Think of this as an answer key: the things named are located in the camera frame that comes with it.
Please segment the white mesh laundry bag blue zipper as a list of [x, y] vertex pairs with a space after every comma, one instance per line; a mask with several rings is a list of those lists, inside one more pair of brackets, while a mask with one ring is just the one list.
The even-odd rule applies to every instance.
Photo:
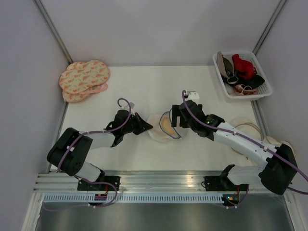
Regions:
[[169, 141], [182, 140], [187, 130], [181, 127], [171, 126], [172, 110], [166, 111], [162, 114], [152, 115], [147, 119], [147, 123], [153, 128], [148, 130], [150, 137], [160, 143], [167, 143]]

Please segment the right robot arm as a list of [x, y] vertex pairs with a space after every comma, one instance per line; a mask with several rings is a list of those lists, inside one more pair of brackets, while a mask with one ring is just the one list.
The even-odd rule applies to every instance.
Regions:
[[237, 185], [261, 184], [282, 195], [296, 175], [297, 163], [287, 144], [275, 146], [240, 132], [221, 117], [205, 115], [202, 105], [188, 100], [172, 106], [172, 127], [190, 128], [203, 138], [229, 146], [255, 163], [254, 166], [228, 165], [219, 175], [219, 183], [231, 191]]

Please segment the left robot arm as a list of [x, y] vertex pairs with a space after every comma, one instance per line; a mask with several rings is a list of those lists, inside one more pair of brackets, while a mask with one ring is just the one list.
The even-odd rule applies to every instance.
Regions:
[[95, 165], [88, 163], [89, 150], [113, 148], [118, 146], [129, 133], [140, 135], [153, 126], [141, 118], [138, 113], [119, 110], [104, 130], [79, 132], [67, 128], [47, 155], [47, 161], [56, 166], [59, 172], [79, 178], [79, 191], [117, 191], [120, 179], [109, 177]]

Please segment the beige grey bra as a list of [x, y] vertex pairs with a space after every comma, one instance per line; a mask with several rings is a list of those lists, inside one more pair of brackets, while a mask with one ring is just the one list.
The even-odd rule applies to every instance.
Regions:
[[217, 66], [220, 74], [224, 78], [231, 78], [235, 77], [235, 69], [234, 69], [234, 63], [233, 60], [224, 56], [222, 52], [217, 53]]

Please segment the floral laundry bag bottom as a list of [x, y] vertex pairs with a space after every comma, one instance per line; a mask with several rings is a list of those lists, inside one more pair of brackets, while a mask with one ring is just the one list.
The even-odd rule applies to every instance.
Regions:
[[89, 97], [91, 94], [101, 93], [103, 91], [106, 91], [107, 89], [108, 89], [108, 84], [103, 83], [102, 85], [90, 87], [87, 90], [81, 93], [78, 93], [78, 94], [70, 94], [63, 90], [62, 97], [64, 101], [67, 103], [77, 103], [77, 102], [83, 101], [84, 99]]

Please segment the floral laundry bag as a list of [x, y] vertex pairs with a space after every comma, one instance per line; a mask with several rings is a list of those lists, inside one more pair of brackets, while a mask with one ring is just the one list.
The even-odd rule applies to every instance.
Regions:
[[81, 93], [78, 93], [78, 94], [70, 94], [63, 90], [62, 97], [64, 101], [67, 103], [77, 103], [77, 102], [83, 101], [84, 99], [89, 97], [91, 94], [101, 93], [103, 91], [106, 91], [107, 89], [108, 89], [108, 84], [103, 83], [102, 85], [90, 87], [87, 90]]
[[59, 85], [73, 95], [99, 93], [108, 88], [110, 74], [108, 66], [101, 61], [74, 62], [61, 74]]

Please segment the floral laundry bag top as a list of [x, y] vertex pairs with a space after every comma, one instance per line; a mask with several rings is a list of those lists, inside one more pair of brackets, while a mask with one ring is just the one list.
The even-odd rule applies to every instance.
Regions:
[[101, 61], [74, 62], [61, 74], [59, 85], [73, 95], [99, 93], [108, 88], [110, 74], [108, 66]]

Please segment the black bra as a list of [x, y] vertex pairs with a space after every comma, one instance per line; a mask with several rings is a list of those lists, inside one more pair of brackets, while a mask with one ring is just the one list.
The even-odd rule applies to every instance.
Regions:
[[235, 87], [237, 85], [244, 85], [244, 86], [249, 86], [252, 89], [256, 89], [263, 83], [265, 83], [265, 80], [259, 75], [255, 75], [249, 80], [242, 77], [238, 78], [237, 76], [226, 78], [223, 75], [221, 75], [221, 78], [224, 83], [230, 85], [231, 87]]

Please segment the red bra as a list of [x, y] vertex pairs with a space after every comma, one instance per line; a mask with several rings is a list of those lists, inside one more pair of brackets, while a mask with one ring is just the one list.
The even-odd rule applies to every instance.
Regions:
[[249, 80], [257, 74], [253, 64], [241, 59], [239, 54], [234, 54], [231, 58], [234, 63], [235, 72], [239, 77]]

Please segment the cream laundry bag right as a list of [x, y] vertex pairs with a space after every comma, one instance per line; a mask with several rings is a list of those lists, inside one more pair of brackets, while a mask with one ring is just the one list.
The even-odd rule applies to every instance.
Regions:
[[271, 145], [274, 145], [274, 146], [277, 146], [277, 147], [280, 147], [282, 144], [285, 144], [285, 145], [289, 146], [291, 148], [293, 154], [295, 154], [292, 145], [289, 142], [287, 142], [287, 141], [278, 141], [278, 140], [276, 140], [275, 138], [273, 138], [271, 136], [266, 136], [263, 139], [263, 142], [271, 144]]

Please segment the aluminium mounting rail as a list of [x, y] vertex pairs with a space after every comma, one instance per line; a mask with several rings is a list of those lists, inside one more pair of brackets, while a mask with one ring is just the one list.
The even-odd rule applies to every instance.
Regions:
[[[218, 176], [219, 171], [116, 171], [107, 176], [120, 177], [120, 193], [204, 193], [200, 183], [205, 176]], [[36, 193], [77, 193], [78, 180], [65, 173], [38, 174]]]

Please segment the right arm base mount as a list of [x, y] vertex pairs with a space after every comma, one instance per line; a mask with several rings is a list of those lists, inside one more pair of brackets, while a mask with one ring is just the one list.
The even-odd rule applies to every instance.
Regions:
[[222, 183], [219, 176], [204, 176], [202, 182], [207, 192], [244, 192], [247, 190], [247, 184], [234, 185], [228, 179]]

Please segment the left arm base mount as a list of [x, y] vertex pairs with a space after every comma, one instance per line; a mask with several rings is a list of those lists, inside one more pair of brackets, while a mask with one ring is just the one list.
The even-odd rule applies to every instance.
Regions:
[[89, 183], [84, 179], [78, 181], [78, 191], [118, 191], [120, 186], [119, 176], [102, 176], [96, 182]]

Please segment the right aluminium frame post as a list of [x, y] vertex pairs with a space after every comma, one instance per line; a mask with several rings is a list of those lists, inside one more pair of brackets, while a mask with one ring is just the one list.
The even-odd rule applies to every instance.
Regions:
[[256, 45], [254, 46], [252, 53], [254, 55], [257, 55], [262, 47], [262, 45], [264, 44], [264, 42], [266, 41], [269, 33], [271, 32], [271, 30], [273, 29], [275, 23], [277, 22], [279, 16], [281, 15], [283, 9], [285, 8], [286, 4], [288, 3], [288, 0], [279, 0], [278, 4], [276, 5], [273, 13], [271, 14], [265, 28], [263, 29]]

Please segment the aluminium frame post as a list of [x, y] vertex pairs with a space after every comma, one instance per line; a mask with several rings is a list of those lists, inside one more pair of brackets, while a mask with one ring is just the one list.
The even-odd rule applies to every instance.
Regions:
[[53, 39], [55, 40], [56, 44], [58, 45], [61, 53], [63, 54], [64, 58], [66, 59], [68, 64], [73, 62], [73, 59], [65, 46], [56, 26], [54, 25], [46, 7], [44, 6], [41, 0], [33, 0], [35, 7], [37, 8], [40, 16], [42, 17], [44, 23], [46, 24], [48, 30], [50, 31]]
[[254, 46], [252, 53], [254, 55], [257, 55], [262, 47], [262, 45], [264, 44], [264, 42], [266, 41], [269, 33], [271, 32], [271, 30], [273, 29], [275, 23], [277, 22], [279, 16], [281, 15], [283, 9], [285, 8], [286, 4], [288, 3], [288, 0], [279, 0], [278, 4], [276, 5], [273, 13], [271, 14], [265, 28], [263, 29], [256, 45]]

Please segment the left aluminium frame post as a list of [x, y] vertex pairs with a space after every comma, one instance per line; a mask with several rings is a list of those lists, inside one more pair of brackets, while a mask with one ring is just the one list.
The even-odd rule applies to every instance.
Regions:
[[58, 45], [61, 53], [63, 54], [64, 58], [66, 59], [68, 64], [73, 62], [73, 59], [65, 46], [56, 26], [54, 25], [46, 7], [44, 6], [41, 0], [33, 0], [35, 7], [37, 8], [40, 16], [42, 17], [44, 23], [46, 24], [48, 30], [50, 31], [53, 39], [55, 40], [56, 44]]

